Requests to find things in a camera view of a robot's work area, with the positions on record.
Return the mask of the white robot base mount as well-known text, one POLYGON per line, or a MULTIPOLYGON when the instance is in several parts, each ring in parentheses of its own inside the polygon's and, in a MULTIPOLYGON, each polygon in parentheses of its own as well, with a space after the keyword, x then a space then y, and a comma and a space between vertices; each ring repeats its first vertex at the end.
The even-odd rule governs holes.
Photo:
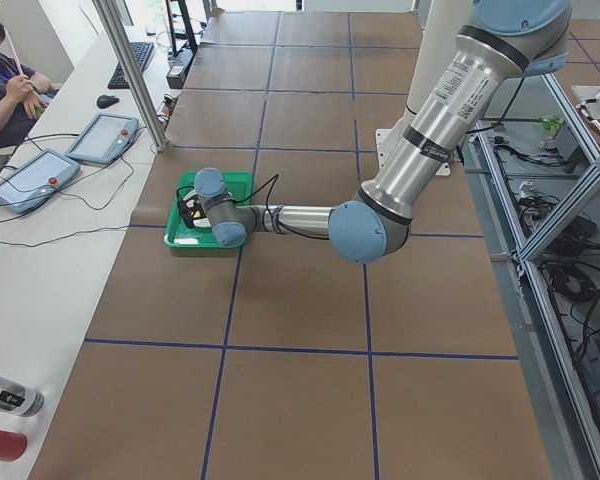
MULTIPOLYGON (((377 129, 375 131, 376 153, 379 169, 386 165, 390 154, 399 143, 397 136, 393 134, 392 129, 377 129)), ((449 177, 451 175, 451 166, 448 162, 442 163, 436 172, 436 176, 449 177)))

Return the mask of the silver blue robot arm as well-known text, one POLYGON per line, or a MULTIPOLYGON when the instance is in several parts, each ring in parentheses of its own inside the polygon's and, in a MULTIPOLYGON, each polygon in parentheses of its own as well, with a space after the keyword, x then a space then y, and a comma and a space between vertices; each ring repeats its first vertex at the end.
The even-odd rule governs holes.
POLYGON ((384 141, 388 154, 374 178, 338 206, 249 205, 228 190, 216 168, 200 170, 183 220, 202 219, 222 247, 242 245, 253 232, 327 240, 340 257, 367 264, 407 241, 414 204, 442 164, 483 116, 507 79, 552 73, 567 57, 569 1, 434 1, 419 60, 428 96, 405 114, 384 141))

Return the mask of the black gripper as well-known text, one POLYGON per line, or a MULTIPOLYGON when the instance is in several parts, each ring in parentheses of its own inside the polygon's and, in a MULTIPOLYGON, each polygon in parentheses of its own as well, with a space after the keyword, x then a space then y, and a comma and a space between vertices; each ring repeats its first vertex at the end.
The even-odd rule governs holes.
POLYGON ((178 200, 176 202, 176 205, 178 208, 180 218, 187 228, 195 228, 196 222, 198 220, 203 219, 203 209, 201 208, 200 204, 196 201, 194 201, 193 204, 189 206, 186 201, 178 200))

